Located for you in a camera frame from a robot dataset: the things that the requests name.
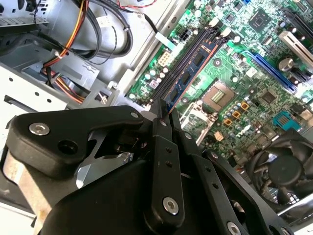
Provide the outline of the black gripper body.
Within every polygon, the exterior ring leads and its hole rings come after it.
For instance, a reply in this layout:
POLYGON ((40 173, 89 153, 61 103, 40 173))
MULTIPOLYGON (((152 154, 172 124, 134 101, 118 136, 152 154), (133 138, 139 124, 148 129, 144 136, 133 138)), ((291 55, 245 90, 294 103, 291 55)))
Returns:
MULTIPOLYGON (((58 202, 43 235, 151 235, 144 220, 150 193, 149 164, 125 164, 58 202)), ((218 235, 213 212, 199 183, 182 178, 185 219, 177 235, 218 235)))

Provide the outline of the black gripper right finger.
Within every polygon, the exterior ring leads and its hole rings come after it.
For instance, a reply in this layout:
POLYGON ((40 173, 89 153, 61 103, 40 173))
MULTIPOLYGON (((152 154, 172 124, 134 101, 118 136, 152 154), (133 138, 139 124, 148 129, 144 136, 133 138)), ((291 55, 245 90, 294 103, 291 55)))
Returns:
POLYGON ((216 235, 291 235, 291 228, 269 207, 230 164, 207 149, 200 152, 191 135, 183 131, 176 109, 170 113, 174 139, 184 173, 196 186, 191 205, 200 210, 208 231, 216 235))

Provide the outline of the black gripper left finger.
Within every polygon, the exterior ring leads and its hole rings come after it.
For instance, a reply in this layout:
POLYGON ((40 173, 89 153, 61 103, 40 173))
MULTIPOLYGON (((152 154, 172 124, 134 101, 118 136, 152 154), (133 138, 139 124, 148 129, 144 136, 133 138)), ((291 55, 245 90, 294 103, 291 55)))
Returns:
POLYGON ((136 161, 149 164, 144 220, 150 230, 178 230, 185 219, 179 147, 170 112, 131 106, 23 114, 6 141, 6 178, 16 184, 42 229, 53 207, 71 193, 136 161))

